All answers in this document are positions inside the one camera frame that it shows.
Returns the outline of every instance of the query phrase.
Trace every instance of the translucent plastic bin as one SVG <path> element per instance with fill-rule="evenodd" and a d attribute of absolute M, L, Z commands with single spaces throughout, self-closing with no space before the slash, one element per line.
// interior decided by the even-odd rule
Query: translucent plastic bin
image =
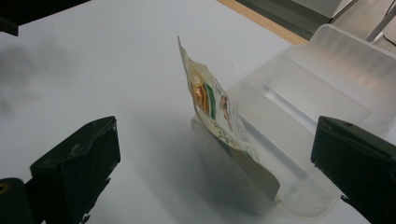
<path fill-rule="evenodd" d="M 341 194 L 310 161 L 319 116 L 346 120 L 396 144 L 395 87 L 394 55 L 327 24 L 309 43 L 286 49 L 228 91 L 263 166 L 280 182 L 277 207 L 318 218 Z M 236 204 L 252 211 L 274 206 L 252 190 L 242 170 L 235 171 L 221 144 L 199 122 L 192 124 L 204 162 L 221 182 L 217 187 L 229 185 Z M 249 194 L 257 197 L 243 197 Z"/>

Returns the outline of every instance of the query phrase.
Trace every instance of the white table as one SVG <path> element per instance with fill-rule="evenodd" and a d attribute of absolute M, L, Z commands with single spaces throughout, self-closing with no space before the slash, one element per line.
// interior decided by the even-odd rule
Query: white table
<path fill-rule="evenodd" d="M 121 163 L 89 223 L 365 223 L 339 202 L 325 218 L 259 217 L 208 194 L 177 48 L 229 89 L 290 44 L 213 0 L 95 0 L 0 34 L 0 178 L 83 124 L 118 119 Z"/>

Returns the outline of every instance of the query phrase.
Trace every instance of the gray floor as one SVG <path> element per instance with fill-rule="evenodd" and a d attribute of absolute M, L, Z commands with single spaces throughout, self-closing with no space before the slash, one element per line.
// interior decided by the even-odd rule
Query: gray floor
<path fill-rule="evenodd" d="M 384 18 L 392 2 L 393 0 L 358 0 L 332 24 L 364 39 Z M 388 39 L 396 42 L 396 17 L 388 24 L 383 33 Z M 379 38 L 374 44 L 396 54 L 396 47 L 384 37 Z"/>

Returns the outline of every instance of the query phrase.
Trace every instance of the cable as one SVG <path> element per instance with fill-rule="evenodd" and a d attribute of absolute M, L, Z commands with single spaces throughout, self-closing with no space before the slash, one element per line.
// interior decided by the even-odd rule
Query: cable
<path fill-rule="evenodd" d="M 389 6 L 389 8 L 388 8 L 388 10 L 387 10 L 387 13 L 385 13 L 384 18 L 388 15 L 390 9 L 393 7 L 393 5 L 395 4 L 395 2 L 396 2 L 396 0 L 393 0 L 392 4 L 390 4 L 390 6 Z M 390 39 L 388 39 L 385 35 L 382 35 L 382 36 L 384 36 L 384 38 L 385 38 L 390 44 L 392 44 L 394 47 L 396 47 L 396 43 L 395 43 L 395 42 L 393 42 L 393 41 L 391 41 Z"/>

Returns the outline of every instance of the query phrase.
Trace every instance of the food packet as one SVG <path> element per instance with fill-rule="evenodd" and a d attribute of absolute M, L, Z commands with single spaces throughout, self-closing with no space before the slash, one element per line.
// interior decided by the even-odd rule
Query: food packet
<path fill-rule="evenodd" d="M 279 182 L 262 166 L 230 98 L 208 68 L 190 59 L 180 40 L 178 44 L 198 120 L 223 143 L 224 150 L 273 201 Z"/>

